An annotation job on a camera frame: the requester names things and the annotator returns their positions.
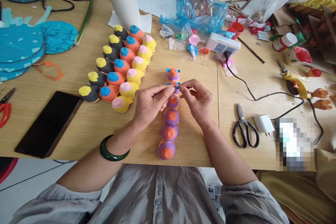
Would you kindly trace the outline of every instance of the bracelet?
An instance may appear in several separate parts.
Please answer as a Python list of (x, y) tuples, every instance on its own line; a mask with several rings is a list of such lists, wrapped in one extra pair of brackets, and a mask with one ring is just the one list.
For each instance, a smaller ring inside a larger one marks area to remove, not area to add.
[(102, 142), (100, 143), (100, 146), (99, 146), (99, 151), (100, 151), (100, 154), (102, 155), (103, 158), (107, 159), (108, 161), (117, 162), (117, 161), (123, 160), (125, 157), (127, 157), (127, 155), (129, 154), (131, 149), (129, 149), (128, 152), (126, 152), (124, 155), (116, 156), (116, 155), (111, 154), (106, 149), (106, 141), (112, 136), (114, 136), (114, 135), (107, 136), (102, 140)]

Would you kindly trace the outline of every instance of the yellow glue gun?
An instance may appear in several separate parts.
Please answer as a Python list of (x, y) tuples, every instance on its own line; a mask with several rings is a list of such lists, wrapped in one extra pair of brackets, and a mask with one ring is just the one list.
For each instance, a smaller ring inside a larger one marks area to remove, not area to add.
[(281, 73), (281, 75), (285, 80), (289, 80), (293, 83), (293, 87), (297, 89), (300, 98), (309, 99), (311, 97), (305, 85), (305, 82), (307, 81), (306, 77), (290, 72)]

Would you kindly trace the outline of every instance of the smartphone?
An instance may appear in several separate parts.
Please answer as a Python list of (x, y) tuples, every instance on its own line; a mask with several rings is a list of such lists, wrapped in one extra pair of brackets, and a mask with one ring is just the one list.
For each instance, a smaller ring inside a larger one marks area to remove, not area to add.
[(14, 151), (42, 159), (49, 157), (82, 102), (78, 96), (56, 91)]

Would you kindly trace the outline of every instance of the scissors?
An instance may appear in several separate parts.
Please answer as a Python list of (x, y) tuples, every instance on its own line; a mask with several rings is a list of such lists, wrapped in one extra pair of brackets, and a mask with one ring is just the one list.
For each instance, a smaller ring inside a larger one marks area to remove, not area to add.
[[(237, 109), (238, 109), (239, 121), (234, 126), (233, 132), (232, 132), (234, 142), (236, 143), (236, 145), (238, 145), (242, 149), (245, 149), (247, 147), (247, 143), (252, 148), (257, 148), (258, 145), (259, 145), (259, 133), (258, 133), (258, 131), (256, 130), (256, 128), (251, 123), (249, 123), (248, 121), (245, 120), (243, 110), (242, 110), (239, 103), (237, 104)], [(245, 124), (246, 135), (245, 135), (244, 129), (242, 127), (242, 124)], [(255, 135), (257, 137), (255, 145), (252, 145), (252, 143), (251, 143), (249, 126), (254, 130)], [(240, 129), (241, 134), (243, 135), (243, 139), (244, 139), (243, 146), (241, 146), (236, 139), (236, 131), (237, 131), (238, 127)]]
[(9, 91), (9, 93), (6, 94), (6, 96), (0, 101), (0, 113), (4, 110), (4, 115), (0, 121), (0, 128), (2, 128), (6, 124), (9, 119), (9, 115), (11, 114), (11, 104), (7, 102), (12, 94), (15, 92), (15, 89), (16, 88), (13, 88), (11, 91)]

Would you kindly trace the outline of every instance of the blue painted tip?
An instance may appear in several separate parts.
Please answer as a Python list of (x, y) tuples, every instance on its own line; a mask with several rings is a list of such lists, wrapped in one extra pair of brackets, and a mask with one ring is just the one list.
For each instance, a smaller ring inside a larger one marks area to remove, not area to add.
[(139, 31), (139, 27), (137, 27), (137, 26), (135, 26), (135, 25), (132, 25), (132, 26), (129, 28), (129, 30), (130, 30), (130, 32), (131, 32), (132, 34), (136, 34), (136, 33), (138, 33), (138, 31)]
[(110, 73), (108, 73), (108, 75), (107, 75), (107, 79), (109, 80), (109, 81), (117, 81), (117, 80), (119, 80), (119, 76), (117, 75), (117, 73), (115, 73), (115, 72), (110, 72)]
[(127, 42), (127, 44), (135, 44), (135, 39), (131, 36), (128, 36), (126, 38), (126, 42)]
[(121, 55), (122, 56), (127, 56), (128, 55), (128, 53), (129, 53), (129, 49), (128, 48), (126, 48), (126, 47), (122, 47), (121, 49), (120, 49), (120, 53), (121, 53)]
[(114, 66), (115, 66), (115, 67), (123, 68), (124, 65), (125, 65), (125, 64), (124, 64), (124, 61), (121, 60), (121, 59), (116, 59), (116, 60), (114, 61)]
[(100, 94), (102, 95), (102, 96), (108, 96), (109, 94), (111, 93), (111, 90), (108, 88), (108, 87), (102, 87), (101, 89), (100, 89)]

